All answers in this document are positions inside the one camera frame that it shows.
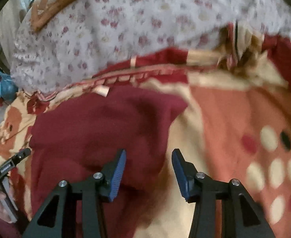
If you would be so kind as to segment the white floral bed sheet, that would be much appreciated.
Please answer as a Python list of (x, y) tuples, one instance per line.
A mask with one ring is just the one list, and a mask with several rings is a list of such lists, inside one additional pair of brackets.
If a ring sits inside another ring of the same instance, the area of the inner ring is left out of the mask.
[(291, 38), (285, 0), (76, 0), (38, 32), (31, 9), (14, 42), (11, 76), (26, 92), (49, 94), (111, 63), (167, 47), (212, 49), (238, 20)]

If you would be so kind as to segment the blue plastic bag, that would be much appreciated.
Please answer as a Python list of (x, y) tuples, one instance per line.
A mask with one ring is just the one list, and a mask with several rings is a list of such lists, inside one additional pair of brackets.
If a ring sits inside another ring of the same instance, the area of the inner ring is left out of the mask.
[(0, 98), (5, 101), (13, 101), (17, 92), (18, 87), (11, 76), (0, 71)]

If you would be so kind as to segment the red cream orange patterned blanket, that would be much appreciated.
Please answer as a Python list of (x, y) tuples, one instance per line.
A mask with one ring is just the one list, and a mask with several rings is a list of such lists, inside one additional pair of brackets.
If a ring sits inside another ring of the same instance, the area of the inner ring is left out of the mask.
[(187, 108), (171, 123), (167, 198), (133, 237), (187, 237), (193, 205), (181, 197), (171, 153), (181, 150), (215, 180), (239, 179), (264, 210), (276, 237), (291, 237), (291, 41), (231, 24), (226, 41), (205, 50), (164, 49), (134, 57), (49, 97), (19, 92), (0, 124), (0, 162), (22, 148), (31, 155), (10, 174), (18, 208), (31, 206), (31, 130), (36, 117), (85, 93), (107, 96), (132, 86), (175, 95)]

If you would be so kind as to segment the maroon knit garment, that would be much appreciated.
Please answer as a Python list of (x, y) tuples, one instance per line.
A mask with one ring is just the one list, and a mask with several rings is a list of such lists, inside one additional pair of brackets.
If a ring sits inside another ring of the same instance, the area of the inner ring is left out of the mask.
[(124, 149), (119, 194), (105, 217), (110, 237), (133, 237), (167, 198), (169, 128), (187, 106), (175, 95), (115, 86), (105, 97), (88, 92), (39, 114), (29, 143), (33, 211), (60, 180), (80, 182)]

